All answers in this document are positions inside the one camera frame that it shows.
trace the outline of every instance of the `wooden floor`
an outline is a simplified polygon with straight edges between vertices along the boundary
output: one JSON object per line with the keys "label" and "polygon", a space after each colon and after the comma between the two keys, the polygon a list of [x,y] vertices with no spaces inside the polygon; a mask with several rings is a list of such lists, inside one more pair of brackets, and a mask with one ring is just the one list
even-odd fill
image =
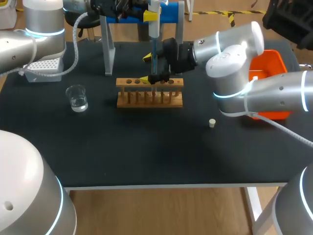
{"label": "wooden floor", "polygon": [[[254,0],[195,0],[194,11],[250,10]],[[269,0],[259,0],[253,10],[266,10]],[[235,24],[257,21],[263,15],[235,15]],[[19,13],[16,28],[24,28]],[[195,40],[230,28],[228,17],[194,15],[185,21],[184,40]],[[72,41],[66,24],[66,40]],[[115,41],[138,41],[137,26],[112,25]],[[173,37],[175,25],[166,25],[164,37]],[[263,30],[265,38],[280,38]],[[100,29],[95,29],[100,36]],[[295,50],[301,63],[313,64],[313,54]],[[4,78],[0,78],[0,88]],[[264,208],[276,188],[258,188]],[[240,188],[141,189],[74,191],[71,197],[77,210],[78,235],[249,235],[251,225]],[[268,234],[275,234],[272,228]]]}

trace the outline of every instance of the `black table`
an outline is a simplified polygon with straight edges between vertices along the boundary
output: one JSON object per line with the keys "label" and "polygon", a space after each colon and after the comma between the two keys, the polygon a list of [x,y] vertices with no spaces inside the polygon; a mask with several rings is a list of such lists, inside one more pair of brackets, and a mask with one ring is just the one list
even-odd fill
{"label": "black table", "polygon": [[[79,44],[79,64],[62,82],[28,83],[11,74],[0,93],[0,129],[33,143],[65,187],[285,183],[312,161],[312,150],[262,121],[223,116],[204,70],[183,75],[182,109],[117,109],[117,77],[141,77],[149,43],[115,43],[113,76],[105,76],[101,44]],[[278,49],[289,71],[299,69],[286,42]],[[67,44],[65,68],[73,61]],[[87,90],[89,108],[74,113],[65,96]],[[217,121],[208,127],[209,119]],[[313,140],[310,113],[285,125]]]}

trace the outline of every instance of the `orange container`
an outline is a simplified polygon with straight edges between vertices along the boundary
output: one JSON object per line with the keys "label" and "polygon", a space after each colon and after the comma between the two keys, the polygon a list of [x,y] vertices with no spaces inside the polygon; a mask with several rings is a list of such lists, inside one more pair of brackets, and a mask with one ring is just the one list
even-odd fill
{"label": "orange container", "polygon": [[[266,79],[277,74],[286,73],[284,61],[276,50],[264,50],[262,55],[255,57],[250,65],[249,80],[254,76],[258,79]],[[286,119],[291,112],[260,112],[259,115],[272,120]]]}

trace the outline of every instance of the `wooden test tube rack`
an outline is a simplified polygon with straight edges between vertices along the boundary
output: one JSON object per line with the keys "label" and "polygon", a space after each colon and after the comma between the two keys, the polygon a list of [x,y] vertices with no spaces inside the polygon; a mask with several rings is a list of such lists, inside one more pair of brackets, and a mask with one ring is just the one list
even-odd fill
{"label": "wooden test tube rack", "polygon": [[[171,78],[169,82],[157,82],[153,85],[143,83],[138,78],[117,78],[116,87],[121,88],[118,93],[118,108],[181,108],[181,89],[184,86],[182,78]],[[126,91],[125,88],[144,88],[143,92]]]}

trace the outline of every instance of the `white table frame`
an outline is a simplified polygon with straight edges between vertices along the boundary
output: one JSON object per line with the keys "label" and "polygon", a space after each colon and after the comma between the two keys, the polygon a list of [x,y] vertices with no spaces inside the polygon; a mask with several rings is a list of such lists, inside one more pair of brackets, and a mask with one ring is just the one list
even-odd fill
{"label": "white table frame", "polygon": [[194,11],[194,0],[185,0],[188,8],[189,21],[192,21],[192,13]]}
{"label": "white table frame", "polygon": [[246,200],[248,203],[249,214],[252,221],[253,235],[264,235],[267,230],[277,225],[275,216],[273,216],[273,205],[277,193],[272,197],[266,208],[262,210],[258,191],[256,187],[283,187],[286,183],[266,183],[266,184],[195,184],[195,185],[126,185],[126,186],[98,186],[98,187],[67,187],[65,190],[69,193],[71,190],[109,190],[109,189],[144,189],[144,188],[244,188]]}

